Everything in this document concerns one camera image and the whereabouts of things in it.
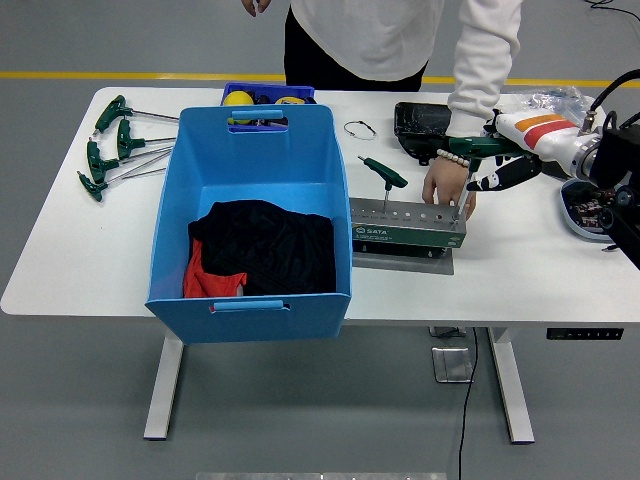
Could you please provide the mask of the person's left hand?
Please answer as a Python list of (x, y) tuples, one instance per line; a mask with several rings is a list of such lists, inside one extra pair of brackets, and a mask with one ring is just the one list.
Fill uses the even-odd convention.
[(422, 188), (426, 204), (457, 205), (466, 190), (468, 168), (444, 157), (430, 161)]

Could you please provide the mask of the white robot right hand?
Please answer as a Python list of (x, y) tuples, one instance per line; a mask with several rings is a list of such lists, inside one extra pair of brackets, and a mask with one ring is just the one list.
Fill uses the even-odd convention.
[(466, 139), (470, 149), (464, 153), (475, 173), (474, 164), (489, 158), (506, 157), (508, 161), (493, 173), (471, 179), (469, 192), (502, 191), (536, 177), (542, 164), (555, 161), (562, 172), (581, 178), (581, 168), (598, 144), (598, 137), (585, 134), (574, 122), (546, 109), (529, 109), (495, 116), (491, 137)]

